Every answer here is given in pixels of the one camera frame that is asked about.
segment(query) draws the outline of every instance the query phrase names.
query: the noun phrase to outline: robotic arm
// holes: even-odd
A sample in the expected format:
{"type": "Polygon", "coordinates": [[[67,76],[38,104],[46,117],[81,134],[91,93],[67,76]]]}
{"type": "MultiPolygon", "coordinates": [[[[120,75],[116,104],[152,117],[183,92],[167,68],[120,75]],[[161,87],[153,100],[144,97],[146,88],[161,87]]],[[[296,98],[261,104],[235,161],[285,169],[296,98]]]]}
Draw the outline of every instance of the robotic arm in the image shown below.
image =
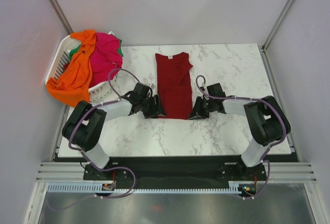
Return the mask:
{"type": "MultiPolygon", "coordinates": [[[[268,153],[269,149],[276,145],[283,136],[282,125],[275,113],[268,105],[253,101],[253,99],[226,97],[219,83],[207,87],[208,99],[206,98],[204,88],[201,89],[204,95],[203,97],[197,97],[189,119],[205,119],[209,117],[210,112],[215,111],[246,116],[253,138],[246,151],[241,155],[241,166],[246,168],[260,164],[260,161],[268,153]]],[[[262,101],[273,107],[285,125],[285,133],[288,134],[291,130],[290,124],[275,98],[267,96],[262,98],[262,101]]],[[[104,168],[109,162],[109,156],[98,143],[103,123],[113,118],[129,116],[139,111],[143,112],[145,118],[157,118],[160,115],[166,116],[160,103],[159,95],[153,96],[151,88],[141,83],[137,83],[133,91],[129,91],[124,96],[121,96],[118,101],[112,101],[108,105],[100,105],[99,108],[92,107],[92,104],[81,101],[65,124],[62,135],[69,141],[72,138],[72,143],[82,151],[85,157],[88,157],[98,168],[104,168]],[[78,122],[92,108],[94,109],[85,118],[85,121],[89,122],[81,124],[74,132],[78,122]]]]}

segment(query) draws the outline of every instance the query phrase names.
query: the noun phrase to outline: green cloth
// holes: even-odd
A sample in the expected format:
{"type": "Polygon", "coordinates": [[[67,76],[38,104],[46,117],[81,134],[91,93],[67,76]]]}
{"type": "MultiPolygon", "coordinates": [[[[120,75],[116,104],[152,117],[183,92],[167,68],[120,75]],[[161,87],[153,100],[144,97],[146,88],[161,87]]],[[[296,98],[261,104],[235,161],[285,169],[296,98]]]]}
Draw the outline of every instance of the green cloth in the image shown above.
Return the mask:
{"type": "MultiPolygon", "coordinates": [[[[120,54],[120,56],[124,56],[124,54],[122,53],[122,49],[121,49],[121,47],[122,47],[122,40],[121,39],[119,39],[119,42],[120,42],[120,45],[119,45],[119,49],[117,50],[117,52],[120,54]]],[[[72,49],[71,51],[70,51],[70,53],[69,53],[69,58],[70,58],[70,61],[72,60],[72,56],[73,56],[73,54],[75,54],[75,53],[77,53],[78,51],[79,51],[79,49],[80,49],[80,45],[77,47],[77,48],[74,48],[74,49],[72,49]]]]}
{"type": "Polygon", "coordinates": [[[74,48],[74,49],[72,49],[72,50],[70,51],[70,53],[69,53],[70,62],[71,62],[71,60],[72,60],[72,56],[73,56],[73,54],[75,54],[75,53],[77,53],[77,52],[79,51],[80,46],[81,46],[81,45],[79,45],[77,48],[74,48]]]}

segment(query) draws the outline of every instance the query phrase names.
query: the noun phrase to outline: marble tabletop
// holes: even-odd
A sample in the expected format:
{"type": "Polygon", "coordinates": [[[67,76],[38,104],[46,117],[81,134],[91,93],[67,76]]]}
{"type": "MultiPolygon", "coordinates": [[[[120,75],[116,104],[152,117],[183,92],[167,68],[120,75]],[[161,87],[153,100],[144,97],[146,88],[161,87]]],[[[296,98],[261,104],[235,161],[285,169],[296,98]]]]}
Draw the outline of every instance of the marble tabletop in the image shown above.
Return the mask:
{"type": "MultiPolygon", "coordinates": [[[[192,101],[201,96],[195,85],[197,75],[206,77],[206,85],[219,82],[226,95],[265,97],[271,87],[256,44],[165,45],[123,47],[123,68],[134,73],[141,82],[156,86],[155,53],[189,54],[192,101]]],[[[125,94],[135,86],[135,80],[119,72],[115,88],[125,94]]],[[[111,93],[107,100],[116,99],[111,93]]],[[[100,144],[111,157],[127,156],[201,156],[241,154],[252,135],[245,117],[211,113],[209,119],[144,119],[142,113],[119,117],[104,123],[100,144]]],[[[288,154],[287,140],[275,146],[271,154],[288,154]]],[[[80,157],[62,138],[59,157],[80,157]]]]}

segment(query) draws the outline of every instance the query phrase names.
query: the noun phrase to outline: white wall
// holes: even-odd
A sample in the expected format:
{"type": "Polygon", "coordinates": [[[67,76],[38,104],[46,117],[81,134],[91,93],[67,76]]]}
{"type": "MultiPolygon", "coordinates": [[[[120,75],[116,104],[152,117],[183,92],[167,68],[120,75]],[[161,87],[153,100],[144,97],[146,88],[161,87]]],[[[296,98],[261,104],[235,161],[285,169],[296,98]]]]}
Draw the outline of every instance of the white wall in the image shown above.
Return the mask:
{"type": "Polygon", "coordinates": [[[286,0],[58,0],[74,31],[124,45],[262,44],[286,0]]]}
{"type": "Polygon", "coordinates": [[[295,145],[330,209],[329,0],[296,0],[268,51],[295,145]]]}
{"type": "Polygon", "coordinates": [[[44,79],[65,31],[48,0],[0,0],[0,222],[22,223],[63,105],[44,79]]]}

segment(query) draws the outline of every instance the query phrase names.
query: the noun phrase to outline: pink cloth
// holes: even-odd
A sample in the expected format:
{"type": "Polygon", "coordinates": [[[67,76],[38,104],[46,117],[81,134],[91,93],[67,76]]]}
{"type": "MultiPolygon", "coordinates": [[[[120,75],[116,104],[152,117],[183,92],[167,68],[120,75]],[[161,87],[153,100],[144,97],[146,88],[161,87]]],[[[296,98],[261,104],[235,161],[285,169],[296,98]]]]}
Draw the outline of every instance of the pink cloth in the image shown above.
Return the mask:
{"type": "MultiPolygon", "coordinates": [[[[120,41],[113,35],[107,33],[96,33],[96,44],[93,54],[90,56],[92,67],[92,80],[89,87],[93,87],[100,82],[108,80],[108,74],[114,68],[121,68],[123,58],[117,52],[120,47],[120,41]]],[[[112,80],[117,72],[113,72],[110,76],[112,80]]]]}

